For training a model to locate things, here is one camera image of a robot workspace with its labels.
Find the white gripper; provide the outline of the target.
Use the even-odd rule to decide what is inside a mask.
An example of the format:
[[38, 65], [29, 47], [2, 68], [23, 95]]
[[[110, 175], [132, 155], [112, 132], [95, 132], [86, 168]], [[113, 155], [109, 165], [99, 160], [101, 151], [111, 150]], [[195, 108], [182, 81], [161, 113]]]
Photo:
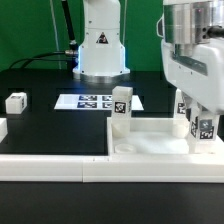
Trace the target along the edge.
[[196, 45], [191, 57], [175, 57], [172, 49], [161, 41], [165, 77], [184, 92], [185, 121], [196, 120], [199, 104], [212, 113], [224, 113], [224, 40]]

